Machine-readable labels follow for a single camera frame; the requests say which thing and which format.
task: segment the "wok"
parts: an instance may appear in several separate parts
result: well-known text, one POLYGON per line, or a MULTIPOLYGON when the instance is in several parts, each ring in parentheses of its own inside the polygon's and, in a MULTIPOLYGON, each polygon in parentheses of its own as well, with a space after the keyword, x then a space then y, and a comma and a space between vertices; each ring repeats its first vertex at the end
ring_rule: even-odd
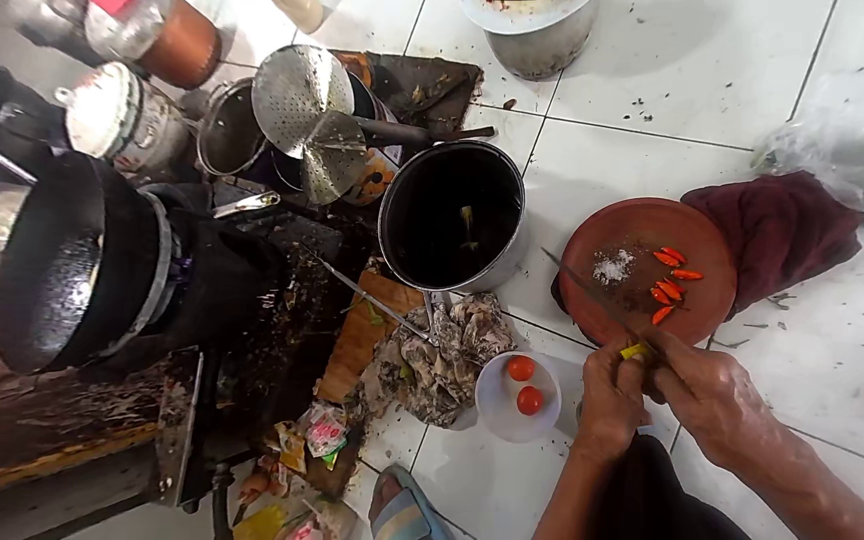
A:
POLYGON ((30 190, 0 265, 0 357, 20 374, 83 365, 129 330, 159 257, 150 202, 112 166, 55 159, 30 190))

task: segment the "white plastic bowl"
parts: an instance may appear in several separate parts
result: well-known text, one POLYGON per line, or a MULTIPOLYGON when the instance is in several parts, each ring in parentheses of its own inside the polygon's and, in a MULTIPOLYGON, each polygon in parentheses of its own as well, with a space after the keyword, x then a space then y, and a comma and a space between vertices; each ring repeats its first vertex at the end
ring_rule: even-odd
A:
POLYGON ((548 433, 562 410, 562 388, 552 373, 551 359, 538 352, 503 352, 482 368, 475 383, 475 409, 486 428, 510 443, 526 443, 548 433), (535 362, 532 378, 518 382, 506 371, 512 357, 522 355, 535 362), (516 399, 522 387, 542 393, 542 409, 532 416, 519 412, 516 399))

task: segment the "tomato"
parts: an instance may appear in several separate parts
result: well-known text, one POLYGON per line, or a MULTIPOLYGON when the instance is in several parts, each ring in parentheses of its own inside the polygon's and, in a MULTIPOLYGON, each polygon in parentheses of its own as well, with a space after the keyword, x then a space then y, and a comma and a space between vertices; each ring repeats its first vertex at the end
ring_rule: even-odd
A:
POLYGON ((533 374, 536 373, 536 362, 528 356, 517 354, 509 360, 505 369, 513 381, 524 383, 532 379, 533 374))
POLYGON ((532 416, 543 408, 543 393, 534 386, 525 386, 518 391, 515 404, 518 406, 518 412, 532 416))

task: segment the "metal strainer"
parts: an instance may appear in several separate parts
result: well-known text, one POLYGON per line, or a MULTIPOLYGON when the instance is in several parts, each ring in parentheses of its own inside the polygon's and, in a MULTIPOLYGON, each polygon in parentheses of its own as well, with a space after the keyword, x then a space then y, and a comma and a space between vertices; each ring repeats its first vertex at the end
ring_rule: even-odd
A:
POLYGON ((296 159, 304 157, 322 113, 351 115, 354 109, 349 73, 337 57, 312 45, 290 45, 266 56, 255 73, 251 99, 265 137, 296 159))
POLYGON ((368 162, 362 129, 353 117, 338 110, 319 114, 304 144, 302 188, 310 201, 320 205, 349 191, 368 162))

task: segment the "clay plate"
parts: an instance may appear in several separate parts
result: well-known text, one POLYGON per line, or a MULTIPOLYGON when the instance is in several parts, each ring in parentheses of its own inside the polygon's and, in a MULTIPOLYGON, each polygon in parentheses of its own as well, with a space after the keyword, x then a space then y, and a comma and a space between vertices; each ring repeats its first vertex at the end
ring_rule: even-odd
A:
MULTIPOLYGON (((664 246, 682 252, 703 279, 675 281, 686 289, 686 309, 676 308, 659 325, 689 344, 707 338, 729 314, 736 299, 736 268, 725 238, 705 215, 677 201, 659 198, 629 199, 595 212, 576 228, 565 246, 562 262, 610 301, 613 310, 625 313, 626 323, 637 332, 651 326, 652 314, 662 307, 649 294, 656 281, 671 268, 652 254, 664 246), (626 250, 628 276, 621 281, 594 276, 596 264, 626 250)), ((621 325, 565 273, 559 278, 562 299, 572 319, 586 336, 608 343, 626 336, 621 325)))

